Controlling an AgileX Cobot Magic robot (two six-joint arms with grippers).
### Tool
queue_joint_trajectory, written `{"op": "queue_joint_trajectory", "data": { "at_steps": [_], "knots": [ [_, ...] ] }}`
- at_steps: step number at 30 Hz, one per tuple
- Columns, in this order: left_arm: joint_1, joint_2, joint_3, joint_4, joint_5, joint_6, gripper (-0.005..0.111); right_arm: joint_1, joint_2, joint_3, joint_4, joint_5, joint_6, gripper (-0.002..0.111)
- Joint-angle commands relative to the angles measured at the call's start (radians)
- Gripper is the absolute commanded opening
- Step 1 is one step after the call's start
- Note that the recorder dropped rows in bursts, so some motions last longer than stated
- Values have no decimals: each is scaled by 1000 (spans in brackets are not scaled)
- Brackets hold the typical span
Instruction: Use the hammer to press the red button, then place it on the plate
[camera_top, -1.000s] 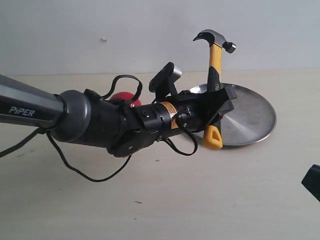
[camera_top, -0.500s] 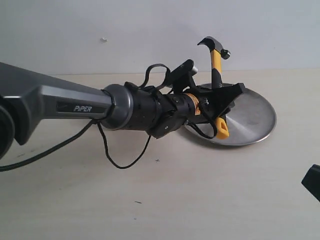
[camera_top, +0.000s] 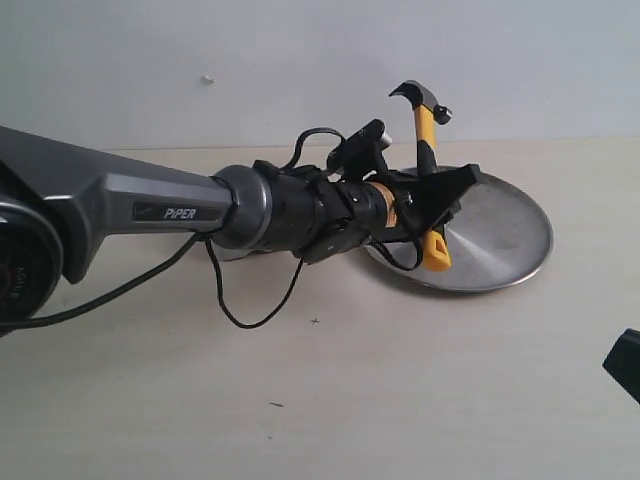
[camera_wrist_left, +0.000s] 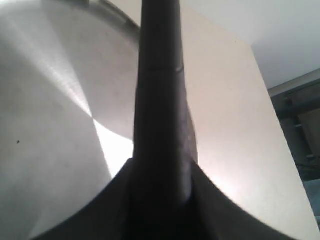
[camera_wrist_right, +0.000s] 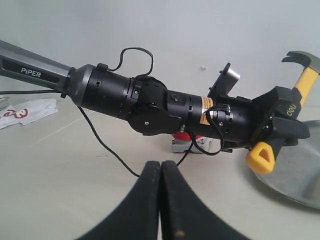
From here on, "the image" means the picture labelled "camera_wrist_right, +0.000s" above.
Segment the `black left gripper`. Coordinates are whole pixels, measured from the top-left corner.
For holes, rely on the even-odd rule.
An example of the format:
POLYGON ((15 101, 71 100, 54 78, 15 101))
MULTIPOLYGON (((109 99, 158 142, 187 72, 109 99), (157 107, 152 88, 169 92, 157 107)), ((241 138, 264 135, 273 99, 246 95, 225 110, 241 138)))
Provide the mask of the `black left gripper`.
POLYGON ((309 127, 299 120, 302 95, 292 89, 276 86, 250 100, 243 97, 201 96, 199 98, 199 134, 220 140, 222 150, 252 148, 264 139, 278 155, 283 146, 296 146, 299 139, 311 136, 309 127), (270 130, 266 126, 274 117, 270 130))

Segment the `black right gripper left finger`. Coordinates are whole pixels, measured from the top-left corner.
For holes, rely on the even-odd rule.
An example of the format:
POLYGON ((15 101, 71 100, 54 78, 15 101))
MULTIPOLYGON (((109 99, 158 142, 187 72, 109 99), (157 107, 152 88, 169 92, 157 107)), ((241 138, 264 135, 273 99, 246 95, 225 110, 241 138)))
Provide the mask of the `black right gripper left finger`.
POLYGON ((122 202, 80 240, 156 240, 161 167, 148 161, 122 202))

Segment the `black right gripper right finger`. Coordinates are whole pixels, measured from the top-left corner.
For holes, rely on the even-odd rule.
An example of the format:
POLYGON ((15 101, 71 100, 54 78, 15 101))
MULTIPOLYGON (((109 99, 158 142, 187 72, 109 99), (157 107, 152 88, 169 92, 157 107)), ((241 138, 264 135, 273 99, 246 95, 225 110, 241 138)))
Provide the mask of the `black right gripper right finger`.
POLYGON ((159 211, 164 240, 245 240, 195 194, 173 161, 161 164, 159 211))

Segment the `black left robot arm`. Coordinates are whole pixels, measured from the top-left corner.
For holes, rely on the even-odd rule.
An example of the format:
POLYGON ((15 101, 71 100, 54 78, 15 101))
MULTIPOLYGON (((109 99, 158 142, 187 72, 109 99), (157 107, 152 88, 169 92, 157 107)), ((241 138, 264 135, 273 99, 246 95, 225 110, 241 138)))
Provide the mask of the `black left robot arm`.
POLYGON ((149 73, 125 77, 102 63, 70 67, 2 41, 0 74, 52 89, 76 106, 125 120, 145 136, 182 131, 219 139, 223 152, 251 149, 259 142, 279 150, 310 136, 297 114, 286 114, 300 105, 297 89, 277 86, 254 99, 230 97, 240 77, 229 64, 203 97, 169 90, 149 73))

